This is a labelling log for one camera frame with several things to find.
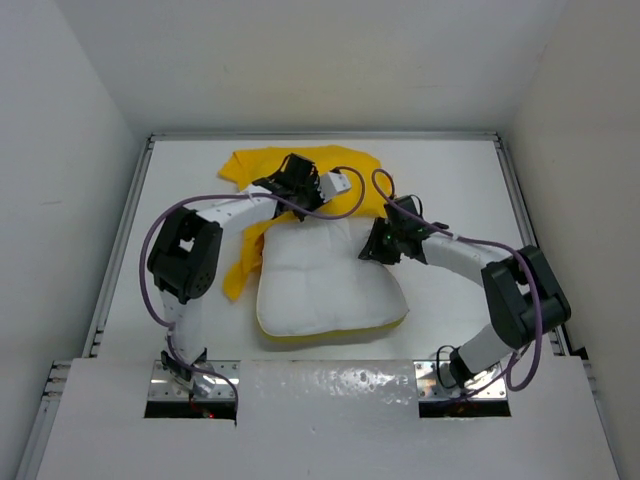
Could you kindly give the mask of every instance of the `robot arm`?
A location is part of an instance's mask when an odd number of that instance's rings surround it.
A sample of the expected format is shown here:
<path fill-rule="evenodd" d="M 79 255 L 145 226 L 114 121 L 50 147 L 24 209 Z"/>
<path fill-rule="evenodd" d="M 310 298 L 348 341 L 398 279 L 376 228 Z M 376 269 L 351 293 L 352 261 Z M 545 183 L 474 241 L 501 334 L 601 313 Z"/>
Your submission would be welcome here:
<path fill-rule="evenodd" d="M 255 181 L 237 198 L 200 211 L 181 207 L 167 216 L 147 268 L 160 290 L 164 319 L 171 324 L 172 344 L 185 363 L 191 365 L 206 355 L 201 297 L 215 278 L 223 238 L 289 211 L 279 199 L 313 211 L 350 188 L 344 174 L 332 171 L 320 176 L 313 162 L 291 154 L 277 172 Z M 294 213 L 300 219 L 304 217 L 298 211 Z M 174 373 L 189 380 L 190 372 L 181 369 L 167 352 L 163 352 L 162 360 Z"/>
<path fill-rule="evenodd" d="M 416 216 L 411 196 L 392 200 Z M 446 268 L 484 288 L 491 322 L 476 336 L 456 348 L 450 363 L 443 368 L 444 381 L 460 388 L 477 374 L 489 369 L 535 338 L 535 315 L 530 292 L 521 292 L 526 279 L 513 256 L 498 249 L 464 243 L 454 237 L 425 227 L 404 216 L 396 208 L 385 206 L 387 219 L 378 218 L 361 259 L 392 264 L 401 254 L 427 265 Z M 446 225 L 435 224 L 438 229 Z M 569 303 L 551 267 L 539 248 L 527 246 L 518 251 L 535 280 L 540 297 L 543 333 L 566 322 L 571 316 Z"/>

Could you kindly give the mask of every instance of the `white panel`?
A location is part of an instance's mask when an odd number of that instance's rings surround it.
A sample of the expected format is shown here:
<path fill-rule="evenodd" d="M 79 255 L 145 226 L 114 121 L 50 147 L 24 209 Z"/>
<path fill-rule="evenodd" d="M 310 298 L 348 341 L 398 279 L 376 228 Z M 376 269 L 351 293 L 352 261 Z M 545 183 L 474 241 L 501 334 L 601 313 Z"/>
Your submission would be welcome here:
<path fill-rule="evenodd" d="M 637 0 L 573 1 L 510 141 L 626 478 L 640 478 L 640 386 L 629 381 L 640 337 L 639 18 Z"/>
<path fill-rule="evenodd" d="M 51 362 L 80 352 L 136 150 L 49 0 L 0 2 L 0 479 Z"/>
<path fill-rule="evenodd" d="M 467 420 L 418 418 L 402 361 L 242 362 L 237 428 L 142 418 L 149 374 L 74 361 L 38 479 L 617 478 L 578 358 L 544 357 L 511 418 Z"/>
<path fill-rule="evenodd" d="M 144 308 L 137 274 L 142 239 L 158 214 L 184 197 L 233 191 L 232 184 L 217 178 L 216 172 L 235 150 L 328 143 L 339 143 L 379 158 L 394 175 L 399 194 L 415 193 L 421 197 L 426 218 L 446 222 L 461 234 L 521 245 L 495 147 L 490 140 L 158 142 L 117 282 L 100 358 L 149 364 L 159 358 L 164 329 L 154 324 Z M 211 358 L 424 358 L 443 344 L 462 344 L 489 322 L 480 287 L 444 269 L 405 260 L 392 269 L 410 309 L 397 329 L 312 345 L 273 343 L 259 333 L 256 325 L 255 277 L 236 303 L 229 302 L 221 290 L 225 273 L 239 259 L 241 243 L 239 237 L 223 243 L 217 278 L 203 297 L 204 331 Z M 153 284 L 150 274 L 148 284 Z M 152 292 L 152 299 L 161 311 L 157 292 Z"/>
<path fill-rule="evenodd" d="M 501 128 L 565 0 L 57 0 L 134 127 Z"/>

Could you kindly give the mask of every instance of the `white cushion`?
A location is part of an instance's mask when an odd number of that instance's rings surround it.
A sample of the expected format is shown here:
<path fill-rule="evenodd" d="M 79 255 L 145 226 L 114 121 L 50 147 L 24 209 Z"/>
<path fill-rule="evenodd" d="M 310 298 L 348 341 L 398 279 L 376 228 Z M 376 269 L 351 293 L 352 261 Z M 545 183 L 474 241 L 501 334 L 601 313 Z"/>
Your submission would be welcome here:
<path fill-rule="evenodd" d="M 409 311 L 383 265 L 358 259 L 373 220 L 307 217 L 265 233 L 257 315 L 272 337 L 389 325 Z"/>

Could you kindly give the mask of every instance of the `purple cable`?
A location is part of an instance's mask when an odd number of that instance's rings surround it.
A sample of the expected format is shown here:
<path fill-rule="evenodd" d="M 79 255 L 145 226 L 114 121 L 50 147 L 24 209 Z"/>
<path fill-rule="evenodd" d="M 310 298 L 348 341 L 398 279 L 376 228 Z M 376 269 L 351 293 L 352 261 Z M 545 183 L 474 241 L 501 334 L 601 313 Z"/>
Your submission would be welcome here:
<path fill-rule="evenodd" d="M 214 368 L 210 368 L 210 369 L 200 368 L 194 365 L 189 365 L 187 362 L 185 362 L 182 359 L 182 357 L 178 354 L 175 347 L 173 346 L 173 341 L 171 340 L 171 332 L 169 332 L 169 334 L 167 335 L 167 348 L 169 349 L 169 353 L 171 354 L 175 362 L 178 365 L 180 365 L 182 368 L 185 368 L 192 373 L 202 373 L 204 375 L 211 375 L 212 377 L 224 380 L 227 383 L 227 385 L 231 387 L 231 390 L 233 390 L 233 400 L 234 400 L 233 409 L 236 413 L 238 413 L 238 389 L 231 382 L 231 380 L 229 380 L 227 377 L 225 377 L 221 373 L 216 372 Z"/>
<path fill-rule="evenodd" d="M 384 193 L 384 191 L 378 185 L 378 182 L 376 181 L 376 175 L 378 173 L 382 173 L 383 175 L 385 175 L 389 179 L 392 185 L 393 185 L 393 178 L 391 177 L 391 174 L 389 174 L 389 172 L 387 172 L 382 168 L 376 168 L 371 174 L 371 181 L 373 183 L 373 187 L 380 194 L 380 196 L 382 196 L 382 198 L 384 198 L 389 203 L 389 205 L 391 205 L 393 208 L 398 210 L 403 215 L 421 223 L 425 227 L 428 227 L 447 237 L 454 236 L 453 233 L 447 230 L 444 230 L 438 227 L 437 225 L 429 223 L 423 218 L 417 215 L 414 215 L 413 213 L 408 212 L 404 208 L 398 206 L 389 196 L 387 196 L 386 193 Z M 518 362 L 518 354 L 517 352 L 514 352 L 511 355 L 511 358 L 509 359 L 509 363 L 507 367 L 500 375 L 498 375 L 496 378 L 494 378 L 489 384 L 485 385 L 484 387 L 475 391 L 468 392 L 467 394 L 464 394 L 464 398 L 466 399 L 476 395 L 477 393 L 489 387 L 489 385 L 493 384 L 494 382 L 496 382 L 498 379 L 502 378 L 505 375 L 506 375 L 507 387 L 509 388 L 509 390 L 514 392 L 519 392 L 525 389 L 531 383 L 531 380 L 533 380 L 533 377 L 535 376 L 538 370 L 538 366 L 540 365 L 540 357 L 542 354 L 542 308 L 540 305 L 540 295 L 538 294 L 538 289 L 536 287 L 533 274 L 531 273 L 531 269 L 529 268 L 529 265 L 527 265 L 527 262 L 524 260 L 522 255 L 520 255 L 520 253 L 517 250 L 515 250 L 514 248 L 508 245 L 505 245 L 504 243 L 493 242 L 489 240 L 478 240 L 475 238 L 468 238 L 468 237 L 462 237 L 462 236 L 457 237 L 457 241 L 462 243 L 485 245 L 489 247 L 500 248 L 502 250 L 506 250 L 507 252 L 509 252 L 513 256 L 513 258 L 516 259 L 516 261 L 520 265 L 522 272 L 524 273 L 525 278 L 527 279 L 527 283 L 529 284 L 529 290 L 531 292 L 531 299 L 533 301 L 533 309 L 534 309 L 534 316 L 535 316 L 535 339 L 534 339 L 535 344 L 534 344 L 533 361 L 531 362 L 531 368 L 529 369 L 529 372 L 527 373 L 524 380 L 520 382 L 518 385 L 513 385 L 511 381 L 511 371 L 513 370 L 513 366 Z M 463 400 L 463 398 L 461 398 L 462 396 L 463 395 L 456 398 L 455 400 L 456 401 Z"/>
<path fill-rule="evenodd" d="M 140 249 L 140 259 L 138 262 L 138 279 L 140 282 L 140 292 L 142 294 L 142 301 L 144 302 L 145 307 L 147 308 L 147 311 L 149 312 L 149 315 L 151 315 L 151 318 L 153 318 L 158 324 L 162 325 L 163 327 L 169 329 L 169 334 L 167 335 L 167 347 L 169 348 L 169 353 L 171 354 L 171 356 L 173 357 L 173 359 L 183 368 L 186 368 L 187 370 L 190 370 L 192 372 L 197 372 L 197 373 L 204 373 L 207 375 L 211 375 L 217 378 L 220 378 L 222 380 L 224 380 L 225 382 L 227 382 L 229 384 L 229 386 L 232 388 L 232 390 L 235 393 L 235 408 L 237 411 L 238 408 L 238 390 L 236 389 L 236 387 L 229 381 L 229 379 L 227 377 L 225 377 L 224 375 L 221 375 L 219 373 L 217 373 L 214 369 L 203 369 L 203 368 L 199 368 L 199 367 L 195 367 L 193 365 L 188 365 L 184 360 L 182 360 L 182 358 L 180 358 L 173 346 L 173 342 L 171 341 L 171 330 L 173 330 L 175 324 L 172 322 L 167 322 L 165 320 L 162 319 L 162 317 L 160 317 L 160 315 L 158 315 L 158 313 L 155 311 L 155 309 L 153 308 L 153 305 L 151 304 L 151 298 L 149 296 L 149 291 L 147 289 L 147 279 L 146 279 L 146 275 L 145 275 L 145 266 L 146 266 L 146 260 L 147 260 L 147 254 L 149 251 L 149 245 L 151 244 L 151 239 L 153 238 L 153 234 L 156 232 L 156 230 L 158 229 L 158 227 L 162 224 L 162 222 L 165 221 L 165 219 L 173 212 L 175 212 L 177 209 L 179 209 L 180 207 L 183 207 L 189 203 L 194 203 L 194 202 L 200 202 L 200 201 L 206 201 L 206 200 L 240 200 L 240 199 L 247 199 L 247 198 L 269 198 L 272 200 L 276 200 L 286 206 L 288 206 L 289 208 L 291 208 L 292 210 L 296 210 L 300 213 L 303 213 L 305 215 L 308 215 L 310 217 L 315 217 L 315 218 L 320 218 L 323 220 L 339 220 L 341 218 L 346 218 L 350 215 L 352 215 L 353 213 L 356 212 L 356 210 L 358 210 L 358 208 L 360 208 L 360 205 L 362 205 L 362 202 L 364 201 L 364 195 L 365 195 L 365 190 L 366 190 L 366 182 L 364 177 L 362 176 L 362 174 L 356 170 L 353 167 L 349 167 L 349 166 L 341 166 L 341 167 L 336 167 L 338 170 L 346 170 L 349 172 L 354 173 L 357 177 L 358 180 L 360 181 L 360 197 L 358 198 L 358 201 L 356 202 L 356 204 L 347 212 L 345 213 L 341 213 L 339 215 L 328 215 L 325 213 L 320 213 L 320 212 L 312 212 L 310 210 L 306 210 L 298 205 L 296 205 L 295 203 L 286 200 L 284 198 L 280 198 L 277 195 L 273 195 L 271 193 L 253 193 L 251 195 L 248 194 L 240 194 L 240 193 L 236 193 L 236 194 L 212 194 L 212 195 L 198 195 L 198 196 L 194 196 L 194 197 L 189 197 L 189 198 L 185 198 L 184 200 L 181 200 L 177 203 L 175 203 L 174 205 L 172 205 L 171 207 L 167 208 L 164 212 L 162 212 L 162 214 L 151 224 L 151 227 L 149 228 L 149 231 L 147 232 L 147 234 L 144 237 L 144 240 L 142 241 L 142 248 Z"/>
<path fill-rule="evenodd" d="M 185 198 L 184 200 L 180 200 L 179 202 L 173 204 L 172 206 L 167 208 L 164 212 L 162 212 L 160 216 L 151 224 L 149 231 L 147 232 L 147 234 L 144 237 L 144 240 L 142 241 L 142 248 L 140 249 L 140 259 L 138 261 L 138 279 L 140 281 L 140 293 L 142 294 L 142 301 L 144 302 L 144 305 L 147 308 L 149 315 L 151 315 L 151 318 L 153 318 L 158 324 L 162 325 L 163 327 L 168 328 L 169 330 L 173 329 L 174 324 L 163 320 L 162 317 L 160 317 L 160 315 L 158 315 L 158 313 L 153 308 L 153 305 L 151 304 L 151 298 L 149 297 L 149 291 L 147 289 L 147 279 L 145 275 L 147 253 L 149 251 L 149 245 L 151 244 L 151 239 L 153 238 L 153 234 L 156 232 L 158 227 L 162 224 L 162 222 L 164 222 L 164 220 L 169 215 L 171 215 L 174 211 L 176 211 L 180 207 L 184 207 L 185 205 L 189 203 L 194 203 L 194 202 L 201 202 L 201 201 L 208 201 L 208 200 L 244 200 L 247 198 L 269 198 L 271 200 L 276 200 L 288 206 L 292 210 L 296 210 L 310 217 L 320 218 L 322 220 L 339 220 L 341 218 L 346 218 L 352 215 L 353 213 L 355 213 L 356 210 L 358 210 L 358 208 L 360 208 L 360 205 L 362 205 L 362 202 L 364 201 L 366 183 L 362 174 L 355 168 L 348 167 L 348 166 L 342 166 L 337 168 L 338 170 L 347 170 L 349 172 L 353 172 L 358 177 L 358 180 L 360 180 L 360 187 L 361 187 L 360 197 L 358 198 L 358 201 L 356 202 L 356 204 L 348 212 L 341 213 L 339 215 L 328 215 L 326 213 L 312 212 L 302 207 L 299 207 L 298 205 L 296 205 L 293 202 L 290 202 L 289 200 L 280 198 L 277 195 L 273 195 L 271 193 L 253 193 L 251 195 L 241 194 L 241 193 L 197 195 L 194 197 Z"/>

